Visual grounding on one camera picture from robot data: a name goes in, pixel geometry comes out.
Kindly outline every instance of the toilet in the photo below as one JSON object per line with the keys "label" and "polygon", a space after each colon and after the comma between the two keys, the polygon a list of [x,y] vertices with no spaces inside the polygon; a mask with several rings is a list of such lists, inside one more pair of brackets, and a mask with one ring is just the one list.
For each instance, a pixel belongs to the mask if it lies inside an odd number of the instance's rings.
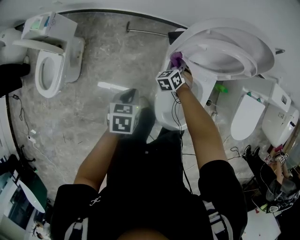
{"label": "toilet", "polygon": [[244,140],[252,134],[268,104],[284,113],[291,106],[290,97],[274,80],[252,77],[224,81],[223,86],[228,89],[228,93],[220,92],[216,110],[227,119],[231,136],[235,140]]}
{"label": "toilet", "polygon": [[[192,25],[169,46],[161,71],[170,69],[170,56],[181,52],[193,75],[192,92],[204,107],[216,81],[252,81],[269,71],[275,62],[275,48],[255,26],[239,19],[216,18]],[[245,97],[243,104],[248,104]],[[173,106],[170,92],[157,88],[155,114],[169,130],[184,130],[187,125],[182,107]]]}
{"label": "toilet", "polygon": [[64,83],[76,81],[80,75],[85,41],[74,37],[77,23],[55,12],[26,21],[22,39],[13,42],[40,50],[35,69],[35,84],[45,98],[54,97]]}

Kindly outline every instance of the toilet lid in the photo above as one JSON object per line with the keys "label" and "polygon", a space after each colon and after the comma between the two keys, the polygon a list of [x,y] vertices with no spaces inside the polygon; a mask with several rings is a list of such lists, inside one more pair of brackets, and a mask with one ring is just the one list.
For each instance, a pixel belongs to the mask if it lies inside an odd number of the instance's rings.
{"label": "toilet lid", "polygon": [[230,18],[192,25],[173,42],[167,56],[173,52],[182,52],[184,61],[207,78],[223,81],[250,78],[270,70],[275,62],[275,48],[262,31]]}
{"label": "toilet lid", "polygon": [[231,136],[235,140],[243,140],[249,137],[253,133],[264,109],[264,104],[248,95],[244,95],[231,123]]}
{"label": "toilet lid", "polygon": [[51,45],[49,43],[31,40],[31,39],[15,40],[15,41],[13,41],[13,45],[18,45],[18,46],[27,47],[27,48],[33,48],[33,49],[37,49],[37,50],[45,50],[48,52],[58,53],[58,54],[64,53],[64,50],[62,50],[60,47]]}
{"label": "toilet lid", "polygon": [[35,82],[38,92],[52,98],[60,89],[63,55],[40,51],[37,58]]}

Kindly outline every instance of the marble floor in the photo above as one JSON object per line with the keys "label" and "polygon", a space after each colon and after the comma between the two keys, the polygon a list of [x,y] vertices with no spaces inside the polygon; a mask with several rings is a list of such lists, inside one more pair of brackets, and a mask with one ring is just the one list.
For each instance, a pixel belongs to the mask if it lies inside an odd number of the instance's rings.
{"label": "marble floor", "polygon": [[[22,100],[29,129],[36,131],[30,133],[36,140],[34,146],[27,139],[25,122],[19,119],[20,101],[9,100],[17,142],[19,146],[25,145],[28,158],[36,158],[34,165],[51,199],[55,199],[60,185],[74,181],[79,165],[107,128],[107,107],[116,92],[98,87],[98,82],[137,88],[141,96],[146,96],[152,103],[154,101],[154,79],[165,57],[168,40],[162,36],[126,33],[127,22],[130,21],[131,28],[136,29],[161,33],[175,30],[175,27],[161,22],[121,14],[74,13],[65,16],[78,23],[75,35],[86,41],[80,78],[65,84],[55,97],[44,98],[34,82],[38,51],[28,50],[31,72],[24,77],[23,87],[10,94],[17,94]],[[217,98],[218,93],[212,92],[213,103]],[[212,105],[206,110],[211,114],[215,107]],[[225,119],[217,116],[215,122],[228,158],[237,155],[230,151],[231,147],[237,146],[242,153],[248,144],[260,145],[263,157],[269,143],[261,131],[261,123],[249,138],[238,142],[231,138]],[[160,129],[156,123],[151,136],[156,138]],[[183,153],[194,153],[188,131],[184,133],[183,144]],[[241,183],[252,177],[242,158],[229,162]],[[183,164],[193,192],[199,194],[195,157],[184,155]]]}

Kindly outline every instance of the black shirt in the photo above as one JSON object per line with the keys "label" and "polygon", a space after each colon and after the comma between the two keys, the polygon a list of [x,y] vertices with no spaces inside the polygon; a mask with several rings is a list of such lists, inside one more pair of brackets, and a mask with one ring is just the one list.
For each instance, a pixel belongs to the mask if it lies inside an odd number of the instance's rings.
{"label": "black shirt", "polygon": [[88,239],[96,236],[115,240],[128,230],[143,227],[171,240],[212,240],[202,200],[212,202],[228,218],[234,239],[240,239],[247,224],[247,207],[230,164],[223,160],[205,164],[199,173],[201,196],[192,195],[182,182],[182,172],[176,167],[179,165],[174,164],[180,161],[180,155],[170,142],[163,142],[128,143],[117,148],[114,158],[122,157],[123,162],[114,167],[113,177],[108,177],[107,186],[99,194],[82,184],[59,187],[51,222],[52,239],[63,240],[73,222],[88,217]]}

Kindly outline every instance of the toilet seat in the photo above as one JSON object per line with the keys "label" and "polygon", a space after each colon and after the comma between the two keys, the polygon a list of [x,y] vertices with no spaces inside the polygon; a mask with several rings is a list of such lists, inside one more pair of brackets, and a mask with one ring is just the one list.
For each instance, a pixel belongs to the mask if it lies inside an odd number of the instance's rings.
{"label": "toilet seat", "polygon": [[38,92],[52,98],[60,90],[64,56],[41,50],[37,58],[35,82]]}
{"label": "toilet seat", "polygon": [[249,137],[261,117],[265,105],[256,99],[248,96],[242,96],[236,109],[231,123],[231,136],[235,140],[243,140]]}

